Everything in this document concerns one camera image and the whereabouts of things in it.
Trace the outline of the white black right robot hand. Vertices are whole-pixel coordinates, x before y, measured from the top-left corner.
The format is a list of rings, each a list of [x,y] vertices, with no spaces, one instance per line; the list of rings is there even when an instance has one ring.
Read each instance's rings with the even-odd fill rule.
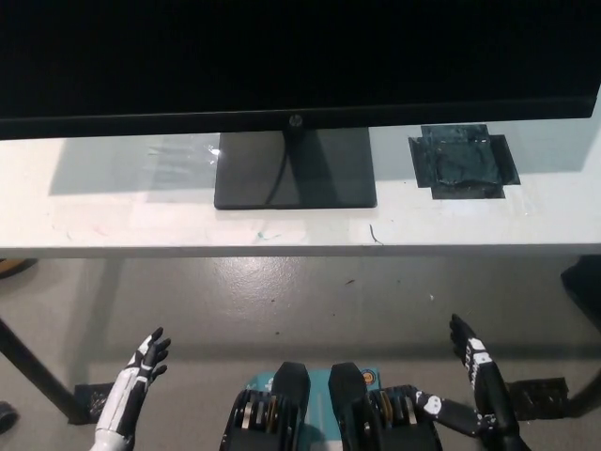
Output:
[[[401,387],[417,413],[455,432],[477,438],[490,450],[516,450],[523,445],[519,424],[499,367],[468,323],[450,319],[454,353],[465,367],[476,407],[429,394],[415,386]]]

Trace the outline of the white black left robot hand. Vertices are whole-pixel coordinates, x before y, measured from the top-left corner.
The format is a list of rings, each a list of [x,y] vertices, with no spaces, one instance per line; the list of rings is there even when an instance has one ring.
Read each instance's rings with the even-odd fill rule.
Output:
[[[118,373],[95,428],[91,451],[132,450],[137,423],[150,385],[167,370],[170,338],[163,327],[151,333]]]

